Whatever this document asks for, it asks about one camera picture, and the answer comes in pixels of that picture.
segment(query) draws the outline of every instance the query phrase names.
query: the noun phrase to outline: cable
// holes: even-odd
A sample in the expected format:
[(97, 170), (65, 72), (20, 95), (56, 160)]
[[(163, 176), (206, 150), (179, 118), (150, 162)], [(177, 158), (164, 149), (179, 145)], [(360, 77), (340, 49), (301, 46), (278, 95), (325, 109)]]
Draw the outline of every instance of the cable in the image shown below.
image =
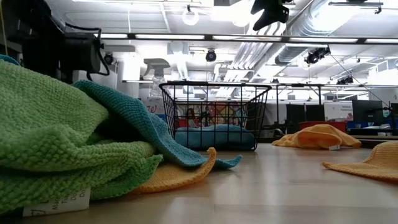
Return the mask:
[(345, 69), (345, 67), (343, 67), (339, 61), (337, 61), (336, 58), (334, 58), (334, 56), (332, 54), (330, 54), (330, 56), (335, 59), (335, 61), (337, 62), (338, 65), (340, 65), (341, 68), (344, 69), (344, 71), (348, 74), (348, 76), (350, 76), (351, 78), (353, 78), (355, 81), (357, 81), (361, 86), (363, 86), (370, 94), (372, 94), (374, 97), (376, 97), (377, 99), (379, 99), (381, 102), (383, 102), (385, 105), (389, 106), (386, 102), (382, 101), (378, 96), (376, 96), (376, 94), (372, 93), (370, 91), (369, 88), (367, 88), (366, 86), (364, 86), (362, 83), (360, 83), (353, 75), (350, 75), (349, 72), (347, 71), (347, 69)]
[(2, 1), (0, 1), (0, 16), (1, 16), (1, 25), (2, 25), (2, 37), (3, 37), (3, 40), (4, 40), (4, 46), (6, 48), (6, 55), (8, 56), (6, 27), (4, 26), (4, 18), (2, 16)]
[(87, 77), (87, 79), (88, 79), (89, 81), (93, 81), (93, 79), (91, 78), (91, 75), (90, 75), (89, 72), (87, 72), (86, 77)]
[(105, 70), (106, 70), (106, 73), (98, 72), (98, 74), (100, 74), (100, 75), (106, 75), (106, 76), (110, 75), (110, 74), (111, 74), (111, 71), (109, 70), (108, 65), (105, 63), (105, 60), (104, 60), (104, 58), (102, 57), (101, 51), (100, 51), (100, 48), (101, 48), (101, 34), (102, 34), (102, 29), (101, 29), (101, 28), (98, 28), (98, 27), (95, 27), (95, 28), (87, 28), (87, 27), (75, 26), (75, 25), (69, 24), (69, 23), (67, 23), (67, 22), (65, 23), (65, 25), (68, 26), (68, 27), (74, 28), (74, 29), (80, 29), (80, 30), (86, 30), (86, 31), (98, 31), (97, 43), (96, 43), (96, 52), (97, 52), (97, 55), (98, 55), (98, 57), (99, 57), (99, 60), (100, 60), (101, 63), (104, 65)]

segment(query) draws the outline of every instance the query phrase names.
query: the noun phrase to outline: green towel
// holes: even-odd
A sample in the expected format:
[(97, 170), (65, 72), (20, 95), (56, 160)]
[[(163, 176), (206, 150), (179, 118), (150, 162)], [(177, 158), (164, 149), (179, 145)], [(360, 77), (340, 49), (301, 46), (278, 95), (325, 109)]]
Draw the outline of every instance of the green towel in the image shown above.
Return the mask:
[(87, 187), (93, 200), (116, 197), (147, 181), (162, 156), (146, 142), (113, 142), (114, 120), (77, 88), (0, 61), (0, 214)]

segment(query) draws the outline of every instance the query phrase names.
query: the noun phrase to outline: knitted texture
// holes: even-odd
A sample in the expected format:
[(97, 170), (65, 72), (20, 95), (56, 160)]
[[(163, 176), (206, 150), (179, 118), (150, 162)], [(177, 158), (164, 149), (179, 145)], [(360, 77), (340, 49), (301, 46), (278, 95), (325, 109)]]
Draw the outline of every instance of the knitted texture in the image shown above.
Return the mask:
[(0, 214), (91, 187), (92, 199), (126, 194), (162, 156), (146, 142), (93, 134), (106, 108), (77, 88), (0, 61)]
[(294, 134), (287, 134), (272, 143), (274, 146), (302, 149), (329, 149), (331, 146), (361, 147), (361, 142), (329, 124), (317, 124)]
[[(159, 150), (166, 161), (184, 167), (196, 167), (206, 162), (207, 158), (175, 142), (169, 134), (167, 124), (158, 116), (149, 113), (141, 100), (90, 81), (78, 81), (73, 86), (122, 117), (123, 121), (127, 121), (145, 141)], [(229, 169), (236, 166), (241, 158), (242, 156), (238, 156), (227, 161), (217, 159), (215, 167)]]
[(215, 147), (217, 149), (250, 150), (256, 143), (253, 134), (249, 131), (227, 124), (202, 128), (178, 128), (175, 133), (175, 141), (190, 149)]
[(398, 141), (378, 144), (363, 162), (332, 164), (322, 162), (327, 169), (379, 180), (398, 181)]
[(177, 189), (203, 180), (216, 162), (216, 150), (212, 147), (207, 150), (210, 158), (199, 168), (183, 169), (173, 164), (165, 164), (156, 169), (155, 174), (134, 192), (155, 193)]

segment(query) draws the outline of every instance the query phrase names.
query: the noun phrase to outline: ceiling beam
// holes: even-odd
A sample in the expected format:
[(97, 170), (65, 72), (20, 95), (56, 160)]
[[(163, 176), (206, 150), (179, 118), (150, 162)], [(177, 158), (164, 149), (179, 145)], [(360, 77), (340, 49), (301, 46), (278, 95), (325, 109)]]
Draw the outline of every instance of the ceiling beam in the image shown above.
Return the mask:
[(299, 37), (281, 35), (214, 34), (102, 34), (103, 40), (181, 40), (212, 42), (261, 42), (280, 44), (398, 45), (398, 38), (375, 37)]

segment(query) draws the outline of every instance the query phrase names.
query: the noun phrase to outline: wooden floor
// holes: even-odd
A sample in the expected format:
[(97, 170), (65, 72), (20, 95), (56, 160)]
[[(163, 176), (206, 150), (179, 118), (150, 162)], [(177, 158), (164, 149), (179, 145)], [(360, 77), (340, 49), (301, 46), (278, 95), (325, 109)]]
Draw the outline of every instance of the wooden floor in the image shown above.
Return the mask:
[[(398, 186), (326, 170), (320, 163), (359, 162), (370, 149), (309, 151), (260, 144), (234, 169), (200, 184), (96, 202), (89, 210), (19, 223), (397, 223)], [(236, 153), (220, 152), (220, 158)]]

